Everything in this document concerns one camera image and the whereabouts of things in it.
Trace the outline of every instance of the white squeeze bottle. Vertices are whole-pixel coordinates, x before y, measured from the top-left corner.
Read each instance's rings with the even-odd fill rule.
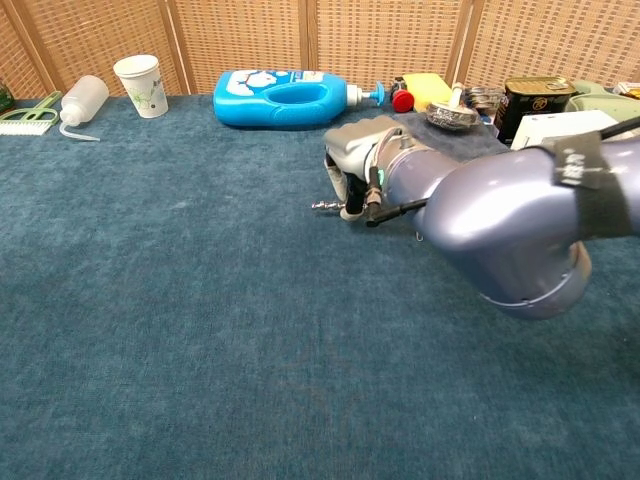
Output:
[[[109,88],[101,79],[93,75],[80,78],[62,97],[60,133],[65,137],[99,142],[99,138],[68,132],[66,128],[90,121],[108,97]]]

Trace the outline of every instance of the blue detergent bottle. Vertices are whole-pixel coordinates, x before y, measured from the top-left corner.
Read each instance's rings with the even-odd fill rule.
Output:
[[[384,87],[373,92],[330,73],[315,71],[238,70],[220,76],[213,111],[235,127],[302,127],[328,124],[363,98],[384,102]]]

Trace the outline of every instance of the yellow sponge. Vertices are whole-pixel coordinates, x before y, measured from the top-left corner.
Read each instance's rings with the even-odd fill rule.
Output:
[[[402,78],[413,95],[416,112],[426,111],[433,102],[447,103],[451,97],[451,88],[437,73],[407,73]]]

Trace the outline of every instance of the bottle label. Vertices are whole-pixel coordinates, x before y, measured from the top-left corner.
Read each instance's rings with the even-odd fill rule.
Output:
[[[267,88],[294,82],[321,82],[324,74],[311,70],[285,72],[280,70],[238,70],[227,82],[227,92],[250,97]]]

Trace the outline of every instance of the woven panel divider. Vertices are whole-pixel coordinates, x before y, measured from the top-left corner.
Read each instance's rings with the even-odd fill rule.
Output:
[[[6,12],[0,6],[0,78],[16,98],[40,98],[47,95],[38,72]]]
[[[362,88],[410,72],[443,78],[461,12],[458,0],[312,0],[318,68]]]
[[[601,85],[640,71],[638,0],[485,0],[467,85],[560,75]]]
[[[175,0],[194,93],[213,92],[225,70],[299,69],[298,0]]]
[[[37,29],[64,89],[83,75],[102,78],[113,96],[126,92],[113,72],[119,59],[158,57],[165,90],[180,94],[176,67],[156,0],[19,0]]]

